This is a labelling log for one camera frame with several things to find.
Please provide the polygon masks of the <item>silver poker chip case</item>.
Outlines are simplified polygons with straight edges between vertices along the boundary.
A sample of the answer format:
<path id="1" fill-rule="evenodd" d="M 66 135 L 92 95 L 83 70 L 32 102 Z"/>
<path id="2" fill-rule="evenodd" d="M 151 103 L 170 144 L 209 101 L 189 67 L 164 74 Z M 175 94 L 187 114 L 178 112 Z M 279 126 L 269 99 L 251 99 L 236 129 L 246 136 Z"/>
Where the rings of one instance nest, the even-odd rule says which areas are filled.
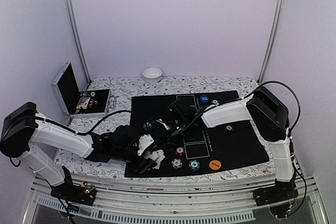
<path id="1" fill-rule="evenodd" d="M 70 62 L 60 69 L 51 86 L 62 113 L 72 119 L 105 116 L 116 107 L 117 98 L 110 89 L 79 90 Z"/>

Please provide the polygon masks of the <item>white chip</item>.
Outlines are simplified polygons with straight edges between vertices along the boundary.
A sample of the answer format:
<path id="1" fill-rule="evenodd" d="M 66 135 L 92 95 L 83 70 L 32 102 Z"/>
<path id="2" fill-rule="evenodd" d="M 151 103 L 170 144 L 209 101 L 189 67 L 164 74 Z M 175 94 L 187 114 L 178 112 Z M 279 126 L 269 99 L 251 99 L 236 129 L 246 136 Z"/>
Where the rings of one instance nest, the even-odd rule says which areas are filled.
<path id="1" fill-rule="evenodd" d="M 175 158 L 171 161 L 171 165 L 174 169 L 179 169 L 183 166 L 183 162 L 179 158 Z"/>

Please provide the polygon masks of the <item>blue small blind button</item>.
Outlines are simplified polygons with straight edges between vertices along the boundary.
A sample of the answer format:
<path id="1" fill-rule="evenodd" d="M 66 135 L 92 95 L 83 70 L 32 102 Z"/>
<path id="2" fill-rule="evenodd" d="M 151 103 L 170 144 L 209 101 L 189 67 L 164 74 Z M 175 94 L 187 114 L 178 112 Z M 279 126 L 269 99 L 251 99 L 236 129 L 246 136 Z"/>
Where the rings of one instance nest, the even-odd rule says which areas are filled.
<path id="1" fill-rule="evenodd" d="M 199 100 L 202 102 L 202 103 L 208 103 L 209 102 L 209 97 L 207 95 L 201 95 Z"/>

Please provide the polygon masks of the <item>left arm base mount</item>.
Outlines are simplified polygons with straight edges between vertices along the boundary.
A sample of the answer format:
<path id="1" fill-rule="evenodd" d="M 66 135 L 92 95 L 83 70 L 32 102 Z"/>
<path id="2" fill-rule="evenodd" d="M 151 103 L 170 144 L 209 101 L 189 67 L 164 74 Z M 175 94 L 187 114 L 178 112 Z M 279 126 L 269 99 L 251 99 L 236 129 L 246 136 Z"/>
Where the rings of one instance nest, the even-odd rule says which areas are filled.
<path id="1" fill-rule="evenodd" d="M 51 193 L 53 197 L 75 202 L 82 205 L 93 206 L 96 198 L 97 190 L 91 185 L 74 185 L 70 183 L 62 183 L 59 186 L 52 186 Z"/>

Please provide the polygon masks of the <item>white ceramic bowl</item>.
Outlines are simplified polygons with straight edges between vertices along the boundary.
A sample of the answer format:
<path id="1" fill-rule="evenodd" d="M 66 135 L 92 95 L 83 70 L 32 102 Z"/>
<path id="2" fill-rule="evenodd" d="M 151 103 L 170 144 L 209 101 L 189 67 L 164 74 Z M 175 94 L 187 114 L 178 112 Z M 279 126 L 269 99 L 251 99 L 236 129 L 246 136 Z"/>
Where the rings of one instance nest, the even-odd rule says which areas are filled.
<path id="1" fill-rule="evenodd" d="M 142 76 L 149 83 L 157 83 L 162 79 L 163 71 L 160 68 L 147 68 L 143 70 Z"/>

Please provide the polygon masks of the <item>orange big blind button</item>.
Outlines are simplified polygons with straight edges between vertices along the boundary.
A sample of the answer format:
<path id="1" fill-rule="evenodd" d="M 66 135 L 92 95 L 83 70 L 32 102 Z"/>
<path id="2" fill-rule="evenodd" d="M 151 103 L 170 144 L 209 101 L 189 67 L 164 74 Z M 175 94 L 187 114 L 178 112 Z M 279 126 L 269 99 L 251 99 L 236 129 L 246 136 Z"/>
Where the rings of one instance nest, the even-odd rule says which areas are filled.
<path id="1" fill-rule="evenodd" d="M 209 162 L 209 168 L 211 170 L 219 170 L 221 168 L 222 164 L 218 160 L 212 160 Z"/>

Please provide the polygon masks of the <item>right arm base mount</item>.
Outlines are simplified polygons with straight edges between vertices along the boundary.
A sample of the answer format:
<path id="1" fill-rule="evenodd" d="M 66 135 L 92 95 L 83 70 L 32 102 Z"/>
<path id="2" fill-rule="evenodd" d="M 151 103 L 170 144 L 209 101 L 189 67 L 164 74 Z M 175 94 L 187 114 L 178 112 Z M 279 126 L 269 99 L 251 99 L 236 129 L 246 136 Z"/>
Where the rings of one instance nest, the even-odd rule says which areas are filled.
<path id="1" fill-rule="evenodd" d="M 295 180 L 290 182 L 279 182 L 275 180 L 275 185 L 269 187 L 261 187 L 253 191 L 253 199 L 257 206 L 275 204 L 284 200 L 296 200 L 298 206 L 301 206 L 307 196 L 307 181 L 305 179 L 301 180 L 303 182 L 303 196 L 301 202 L 298 202 L 299 192 L 298 186 Z"/>

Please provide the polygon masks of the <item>aluminium frame post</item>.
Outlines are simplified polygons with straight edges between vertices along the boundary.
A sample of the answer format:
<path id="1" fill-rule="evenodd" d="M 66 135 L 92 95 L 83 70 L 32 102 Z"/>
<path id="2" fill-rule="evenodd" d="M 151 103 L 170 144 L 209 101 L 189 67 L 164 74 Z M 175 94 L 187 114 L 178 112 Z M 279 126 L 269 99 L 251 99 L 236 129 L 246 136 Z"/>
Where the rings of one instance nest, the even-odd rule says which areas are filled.
<path id="1" fill-rule="evenodd" d="M 275 13 L 274 13 L 274 18 L 272 21 L 272 26 L 271 26 L 271 31 L 266 47 L 266 52 L 265 56 L 261 65 L 261 69 L 258 75 L 258 83 L 262 83 L 266 77 L 267 70 L 271 61 L 271 56 L 272 56 L 272 51 L 275 45 L 276 41 L 276 36 L 277 36 L 277 31 L 281 19 L 281 13 L 284 7 L 284 2 L 285 0 L 276 0 L 276 7 L 275 7 Z"/>
<path id="2" fill-rule="evenodd" d="M 79 36 L 78 27 L 77 27 L 73 3 L 72 3 L 72 0 L 64 0 L 64 2 L 65 2 L 65 7 L 66 7 L 69 24 L 70 24 L 70 30 L 71 30 L 73 41 L 75 44 L 75 49 L 77 52 L 81 71 L 82 71 L 86 84 L 89 85 L 92 82 L 92 80 L 91 80 L 89 68 L 87 66 L 87 62 L 86 62 L 86 59 L 83 53 L 82 44 L 80 41 L 80 36 Z"/>

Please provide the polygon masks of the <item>right aluminium frame post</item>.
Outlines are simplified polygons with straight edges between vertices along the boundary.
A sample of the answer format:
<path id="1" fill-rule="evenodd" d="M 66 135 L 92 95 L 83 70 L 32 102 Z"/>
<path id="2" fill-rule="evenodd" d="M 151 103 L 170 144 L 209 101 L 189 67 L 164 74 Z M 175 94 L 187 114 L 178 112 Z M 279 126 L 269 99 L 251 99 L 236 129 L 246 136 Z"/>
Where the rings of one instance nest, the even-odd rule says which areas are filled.
<path id="1" fill-rule="evenodd" d="M 272 56 L 272 51 L 275 45 L 276 41 L 276 36 L 277 36 L 277 31 L 281 19 L 281 13 L 284 7 L 284 2 L 285 0 L 276 0 L 276 7 L 275 7 L 275 13 L 274 13 L 274 18 L 272 21 L 272 26 L 271 26 L 271 31 L 266 47 L 266 52 L 265 56 L 261 65 L 261 69 L 258 75 L 258 83 L 262 83 L 266 77 L 267 70 L 271 61 L 271 56 Z"/>

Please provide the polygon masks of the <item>red chip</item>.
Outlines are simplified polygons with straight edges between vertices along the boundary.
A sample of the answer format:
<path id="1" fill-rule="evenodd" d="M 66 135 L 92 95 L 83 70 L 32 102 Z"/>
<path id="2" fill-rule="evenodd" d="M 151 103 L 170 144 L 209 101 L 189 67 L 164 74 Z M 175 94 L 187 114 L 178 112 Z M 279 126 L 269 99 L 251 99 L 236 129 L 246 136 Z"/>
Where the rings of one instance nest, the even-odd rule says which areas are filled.
<path id="1" fill-rule="evenodd" d="M 177 156 L 183 156 L 184 153 L 185 153 L 185 150 L 184 150 L 183 147 L 178 147 L 178 148 L 176 149 L 176 151 L 175 151 L 175 154 L 176 154 Z"/>
<path id="2" fill-rule="evenodd" d="M 233 127 L 231 125 L 225 125 L 225 130 L 227 132 L 232 132 L 233 131 Z"/>

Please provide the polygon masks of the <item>left aluminium frame post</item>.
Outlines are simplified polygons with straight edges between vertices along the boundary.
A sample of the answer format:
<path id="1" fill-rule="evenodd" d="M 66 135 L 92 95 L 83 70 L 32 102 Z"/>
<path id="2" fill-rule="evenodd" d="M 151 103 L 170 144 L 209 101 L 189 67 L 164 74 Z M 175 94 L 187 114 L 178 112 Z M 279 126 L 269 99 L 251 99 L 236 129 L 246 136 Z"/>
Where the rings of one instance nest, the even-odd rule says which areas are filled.
<path id="1" fill-rule="evenodd" d="M 64 0 L 64 2 L 65 2 L 65 7 L 66 7 L 69 24 L 70 24 L 70 30 L 71 30 L 73 41 L 75 44 L 75 49 L 77 52 L 81 71 L 82 71 L 86 84 L 89 85 L 92 82 L 92 80 L 91 80 L 89 68 L 87 66 L 87 62 L 86 62 L 86 59 L 83 53 L 82 44 L 80 41 L 80 36 L 79 36 L 78 27 L 77 27 L 73 3 L 72 3 L 72 0 Z"/>

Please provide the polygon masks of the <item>black poker mat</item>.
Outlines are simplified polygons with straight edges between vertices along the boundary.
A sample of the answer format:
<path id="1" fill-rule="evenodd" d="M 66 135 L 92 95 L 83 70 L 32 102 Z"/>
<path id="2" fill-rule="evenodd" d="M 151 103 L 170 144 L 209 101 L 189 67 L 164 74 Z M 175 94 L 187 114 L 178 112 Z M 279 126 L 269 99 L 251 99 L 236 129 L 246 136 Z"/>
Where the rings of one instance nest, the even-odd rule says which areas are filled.
<path id="1" fill-rule="evenodd" d="M 209 102 L 202 103 L 200 101 L 201 95 L 207 95 Z M 132 97 L 130 125 L 136 128 L 139 133 L 144 134 L 144 124 L 149 119 L 172 120 L 173 118 L 169 115 L 167 107 L 177 98 L 195 98 L 197 107 L 201 107 L 206 104 L 212 105 L 212 100 L 224 102 L 237 97 L 237 91 Z M 151 169 L 142 174 L 135 172 L 135 166 L 128 163 L 124 172 L 125 177 L 152 178 L 204 175 L 269 161 L 269 156 L 249 121 L 230 123 L 233 127 L 232 132 L 227 132 L 224 125 L 207 128 L 201 119 L 198 119 L 197 123 L 197 125 L 191 126 L 184 133 L 184 136 L 178 138 L 177 146 L 183 147 L 185 150 L 183 156 L 177 156 L 175 154 L 176 149 L 173 148 L 171 151 L 164 153 L 165 159 L 161 162 L 159 169 Z M 183 162 L 183 166 L 179 169 L 174 169 L 171 165 L 171 161 L 175 158 L 179 158 Z M 199 170 L 195 172 L 190 170 L 189 162 L 191 160 L 199 161 Z M 209 168 L 209 162 L 212 160 L 221 162 L 222 166 L 219 170 Z"/>

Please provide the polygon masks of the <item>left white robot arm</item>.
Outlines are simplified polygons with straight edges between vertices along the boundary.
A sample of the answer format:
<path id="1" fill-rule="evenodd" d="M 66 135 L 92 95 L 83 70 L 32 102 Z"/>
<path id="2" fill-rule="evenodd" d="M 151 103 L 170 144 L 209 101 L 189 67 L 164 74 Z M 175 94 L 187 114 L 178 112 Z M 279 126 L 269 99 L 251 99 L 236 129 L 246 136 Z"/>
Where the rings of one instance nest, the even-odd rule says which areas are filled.
<path id="1" fill-rule="evenodd" d="M 112 159 L 133 163 L 138 173 L 159 168 L 165 158 L 163 150 L 153 150 L 151 135 L 140 135 L 129 125 L 101 135 L 93 131 L 78 132 L 45 117 L 37 111 L 35 103 L 27 102 L 4 118 L 1 152 L 24 162 L 67 200 L 78 195 L 69 170 L 54 163 L 37 143 L 69 151 L 92 162 L 107 163 Z"/>

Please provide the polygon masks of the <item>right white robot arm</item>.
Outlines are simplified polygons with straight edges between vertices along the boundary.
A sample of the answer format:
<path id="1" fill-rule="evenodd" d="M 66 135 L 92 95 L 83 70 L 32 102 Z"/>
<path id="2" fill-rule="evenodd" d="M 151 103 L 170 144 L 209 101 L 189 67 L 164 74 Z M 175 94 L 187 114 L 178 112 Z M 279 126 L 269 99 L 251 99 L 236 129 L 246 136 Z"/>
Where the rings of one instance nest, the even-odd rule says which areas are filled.
<path id="1" fill-rule="evenodd" d="M 177 115 L 177 123 L 174 125 L 169 126 L 157 119 L 150 119 L 148 122 L 148 131 L 159 139 L 172 140 L 184 134 L 198 119 L 201 119 L 207 128 L 252 120 L 262 138 L 267 140 L 271 147 L 276 182 L 279 183 L 272 188 L 271 196 L 276 201 L 282 201 L 291 194 L 292 186 L 289 182 L 295 175 L 291 141 L 293 126 L 289 123 L 287 107 L 265 88 L 264 84 L 260 84 L 244 97 L 205 105 L 190 118 L 184 116 L 176 101 L 169 109 Z"/>

